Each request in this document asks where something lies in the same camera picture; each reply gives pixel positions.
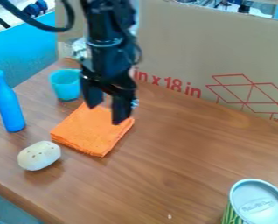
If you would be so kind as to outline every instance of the blue cup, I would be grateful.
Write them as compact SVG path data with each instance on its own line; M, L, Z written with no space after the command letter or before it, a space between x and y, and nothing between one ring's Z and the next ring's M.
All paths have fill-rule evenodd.
M49 77L52 89L61 101L72 101L80 96L80 70L64 69Z

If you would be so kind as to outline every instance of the metal can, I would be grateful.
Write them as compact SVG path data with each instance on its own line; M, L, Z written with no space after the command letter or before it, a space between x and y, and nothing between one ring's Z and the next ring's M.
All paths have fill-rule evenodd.
M222 224L278 224L278 188L247 178L237 182L229 193Z

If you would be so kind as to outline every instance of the orange cloth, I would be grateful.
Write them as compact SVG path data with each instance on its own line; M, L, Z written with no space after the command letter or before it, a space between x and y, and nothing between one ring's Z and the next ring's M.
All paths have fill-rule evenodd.
M111 111L97 106L89 109L85 103L51 131L52 140L77 151L104 157L132 127L129 118L120 125L112 125Z

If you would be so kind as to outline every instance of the blue bottle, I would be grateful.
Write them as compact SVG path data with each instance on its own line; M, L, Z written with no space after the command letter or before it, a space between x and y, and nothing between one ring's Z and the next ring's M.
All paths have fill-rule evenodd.
M0 114L9 132L20 131L24 128L24 116L17 95L7 85L2 70L0 70Z

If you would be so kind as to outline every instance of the can lid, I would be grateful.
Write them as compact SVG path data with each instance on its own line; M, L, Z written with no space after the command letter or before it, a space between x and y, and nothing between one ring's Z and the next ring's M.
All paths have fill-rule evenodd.
M278 224L278 188L266 181L243 179L230 191L236 214L248 224Z

